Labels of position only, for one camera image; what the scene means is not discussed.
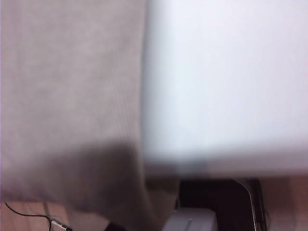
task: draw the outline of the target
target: blurry object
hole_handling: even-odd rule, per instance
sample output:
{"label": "blurry object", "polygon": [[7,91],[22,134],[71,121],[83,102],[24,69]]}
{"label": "blurry object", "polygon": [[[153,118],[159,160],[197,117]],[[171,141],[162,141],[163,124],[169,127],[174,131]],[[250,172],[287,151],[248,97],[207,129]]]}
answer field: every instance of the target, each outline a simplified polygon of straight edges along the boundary
{"label": "blurry object", "polygon": [[218,231],[215,213],[202,208],[179,208],[163,231]]}
{"label": "blurry object", "polygon": [[148,175],[308,172],[308,2],[149,0]]}

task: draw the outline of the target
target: black cable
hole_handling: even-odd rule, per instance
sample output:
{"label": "black cable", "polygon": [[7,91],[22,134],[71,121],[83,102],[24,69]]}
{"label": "black cable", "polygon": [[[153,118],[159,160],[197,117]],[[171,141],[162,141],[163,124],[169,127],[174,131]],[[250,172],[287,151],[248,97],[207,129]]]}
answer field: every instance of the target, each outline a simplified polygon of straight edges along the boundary
{"label": "black cable", "polygon": [[12,209],[6,202],[4,202],[5,205],[11,210],[13,211],[14,213],[18,214],[18,215],[21,215],[21,216],[24,216],[24,217],[37,217],[37,218],[46,218],[48,220],[48,223],[49,223],[49,228],[48,228],[48,231],[51,230],[51,219],[48,217],[48,216],[45,216],[45,215],[30,215],[30,214],[23,214],[23,213],[19,213],[17,211],[15,211],[14,209]]}

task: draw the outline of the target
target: white surface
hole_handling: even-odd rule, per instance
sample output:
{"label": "white surface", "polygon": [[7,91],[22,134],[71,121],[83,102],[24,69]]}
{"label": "white surface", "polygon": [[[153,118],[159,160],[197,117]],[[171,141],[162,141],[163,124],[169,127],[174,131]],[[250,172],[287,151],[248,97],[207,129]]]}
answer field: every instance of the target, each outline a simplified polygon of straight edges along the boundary
{"label": "white surface", "polygon": [[173,212],[163,231],[218,231],[215,213],[203,208],[180,208]]}
{"label": "white surface", "polygon": [[308,1],[150,0],[147,20],[148,174],[308,170]]}

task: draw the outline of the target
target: wooden floor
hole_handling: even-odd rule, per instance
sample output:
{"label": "wooden floor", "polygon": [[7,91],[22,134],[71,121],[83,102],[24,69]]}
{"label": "wooden floor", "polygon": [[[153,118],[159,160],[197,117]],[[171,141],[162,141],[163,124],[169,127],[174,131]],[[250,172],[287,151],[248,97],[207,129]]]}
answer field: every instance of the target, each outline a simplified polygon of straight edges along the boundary
{"label": "wooden floor", "polygon": [[[46,214],[43,203],[8,203],[14,210],[24,214]],[[69,225],[68,216],[63,206],[46,203],[49,214]],[[29,218],[15,214],[8,207],[1,203],[1,230],[2,231],[48,231],[48,221],[44,218]],[[54,231],[63,231],[61,228],[53,226]]]}

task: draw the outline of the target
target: cable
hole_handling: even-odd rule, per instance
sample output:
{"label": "cable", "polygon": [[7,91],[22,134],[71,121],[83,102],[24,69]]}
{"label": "cable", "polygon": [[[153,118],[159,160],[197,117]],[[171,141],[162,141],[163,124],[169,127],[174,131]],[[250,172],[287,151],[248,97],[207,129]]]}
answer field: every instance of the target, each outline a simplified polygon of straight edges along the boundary
{"label": "cable", "polygon": [[55,219],[50,219],[48,216],[46,215],[30,215],[30,214],[23,214],[20,212],[17,212],[16,210],[12,209],[6,202],[4,202],[5,205],[14,213],[24,216],[24,217],[38,217],[38,218],[46,218],[48,220],[49,223],[49,228],[48,231],[51,231],[51,224],[54,224],[58,227],[60,227],[61,229],[64,229],[65,231],[73,231],[70,227],[67,227],[66,225],[62,224],[61,222],[55,220]]}
{"label": "cable", "polygon": [[51,219],[48,217],[48,216],[45,216],[45,215],[30,215],[30,214],[23,214],[23,213],[19,213],[17,211],[15,211],[14,209],[12,209],[6,202],[4,202],[5,205],[11,210],[13,211],[14,213],[18,214],[18,215],[21,215],[21,216],[24,216],[24,217],[37,217],[37,218],[46,218],[48,220],[48,223],[49,223],[49,228],[48,228],[48,231],[51,230]]}

